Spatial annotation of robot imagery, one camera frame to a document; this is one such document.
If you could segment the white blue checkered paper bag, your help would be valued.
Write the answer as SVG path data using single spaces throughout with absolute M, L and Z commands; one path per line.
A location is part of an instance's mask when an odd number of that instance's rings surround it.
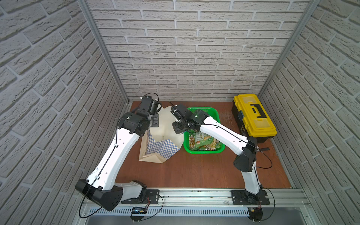
M 176 118 L 171 106 L 162 108 L 159 126 L 149 128 L 142 137 L 139 161 L 162 164 L 177 153 L 184 143 L 184 135 L 176 134 L 172 123 Z

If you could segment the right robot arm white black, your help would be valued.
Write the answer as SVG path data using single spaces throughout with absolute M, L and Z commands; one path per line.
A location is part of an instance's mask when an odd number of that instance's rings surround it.
M 230 148 L 236 154 L 233 165 L 241 171 L 244 179 L 245 195 L 247 198 L 252 197 L 256 201 L 260 198 L 263 187 L 257 175 L 256 154 L 258 146 L 254 137 L 237 134 L 200 109 L 192 112 L 184 105 L 173 105 L 171 113 L 176 118 L 176 122 L 172 123 L 176 134 L 189 130 L 200 131 Z

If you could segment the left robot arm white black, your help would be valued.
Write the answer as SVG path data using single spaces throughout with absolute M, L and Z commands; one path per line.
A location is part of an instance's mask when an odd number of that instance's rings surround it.
M 125 113 L 117 122 L 115 136 L 108 150 L 84 180 L 79 180 L 76 190 L 84 199 L 112 211 L 119 203 L 145 203 L 146 185 L 139 181 L 116 183 L 117 174 L 133 145 L 158 121 L 162 105 L 149 94 L 134 110 Z

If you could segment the brown food packet in basket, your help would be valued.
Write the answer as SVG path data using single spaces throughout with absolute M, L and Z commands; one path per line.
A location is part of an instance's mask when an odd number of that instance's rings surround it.
M 220 149 L 220 142 L 203 132 L 189 134 L 189 149 L 193 152 L 216 151 Z

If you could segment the yellow black toolbox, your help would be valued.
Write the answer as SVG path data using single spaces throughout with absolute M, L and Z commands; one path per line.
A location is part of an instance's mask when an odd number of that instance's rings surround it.
M 243 136 L 264 143 L 277 134 L 269 115 L 255 94 L 240 94 L 233 98 L 232 114 Z

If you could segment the small circuit board left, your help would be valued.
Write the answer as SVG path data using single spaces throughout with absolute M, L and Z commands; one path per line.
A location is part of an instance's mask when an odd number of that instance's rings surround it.
M 148 209 L 144 207 L 133 207 L 131 215 L 146 215 Z

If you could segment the round black connector right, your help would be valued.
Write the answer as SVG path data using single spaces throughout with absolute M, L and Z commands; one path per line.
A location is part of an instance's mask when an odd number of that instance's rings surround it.
M 248 208 L 248 218 L 253 222 L 260 222 L 263 218 L 262 208 Z

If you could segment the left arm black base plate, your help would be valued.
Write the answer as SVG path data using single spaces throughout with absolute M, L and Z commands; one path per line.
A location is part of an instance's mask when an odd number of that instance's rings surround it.
M 138 198 L 131 198 L 121 201 L 121 204 L 158 204 L 159 189 L 144 189 Z

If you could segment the aluminium front rail frame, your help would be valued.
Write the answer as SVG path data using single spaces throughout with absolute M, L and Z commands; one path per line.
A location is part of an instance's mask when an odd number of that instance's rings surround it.
M 130 216 L 136 221 L 151 216 L 248 217 L 248 208 L 262 208 L 262 220 L 273 216 L 277 208 L 296 209 L 304 216 L 311 204 L 301 189 L 265 189 L 270 205 L 233 205 L 231 188 L 160 188 L 158 204 L 121 204 L 112 211 L 85 202 L 80 209 L 83 219 L 94 216 Z M 147 208 L 146 215 L 131 215 L 133 207 Z

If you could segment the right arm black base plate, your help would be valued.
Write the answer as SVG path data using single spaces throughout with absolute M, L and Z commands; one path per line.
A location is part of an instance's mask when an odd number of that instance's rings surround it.
M 260 190 L 256 195 L 246 190 L 231 190 L 233 205 L 270 205 L 270 200 L 265 190 Z

